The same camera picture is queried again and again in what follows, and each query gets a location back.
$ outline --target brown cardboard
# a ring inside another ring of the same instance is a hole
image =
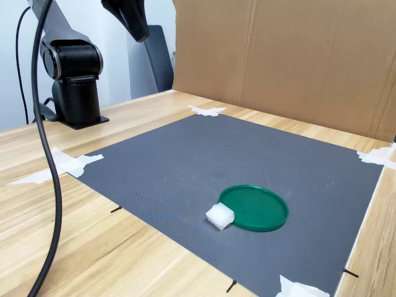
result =
[[[395,1],[176,0],[175,7],[175,90],[395,137]]]

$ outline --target office chair backrest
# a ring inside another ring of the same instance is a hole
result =
[[[149,25],[148,30],[150,36],[144,41],[144,45],[149,56],[151,68],[153,69],[158,92],[171,90],[173,85],[173,68],[162,27],[159,25]]]

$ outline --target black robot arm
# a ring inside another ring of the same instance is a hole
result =
[[[29,0],[40,18],[45,0]],[[144,0],[102,0],[110,11],[138,42],[149,36],[144,13]],[[48,75],[54,79],[52,87],[56,114],[48,116],[41,104],[42,115],[57,119],[74,129],[81,129],[108,121],[100,116],[96,80],[103,69],[103,58],[90,39],[73,30],[56,1],[46,18],[41,39],[40,56]]]

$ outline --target light wood tabletop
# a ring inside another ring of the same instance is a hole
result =
[[[72,157],[194,114],[187,105],[369,152],[390,144],[181,92],[101,109],[110,122],[75,131],[45,121],[51,147]],[[26,296],[47,255],[54,227],[52,180],[7,183],[47,168],[35,124],[0,133],[0,295]],[[62,174],[61,239],[41,296],[254,296],[241,285],[109,199]],[[396,171],[384,169],[338,296],[396,296]]]

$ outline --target gray rubber mat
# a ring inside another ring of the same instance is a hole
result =
[[[334,294],[382,169],[354,150],[224,115],[194,115],[89,155],[99,153],[80,181],[270,297],[280,275]],[[216,229],[205,213],[237,184],[282,197],[286,224]]]

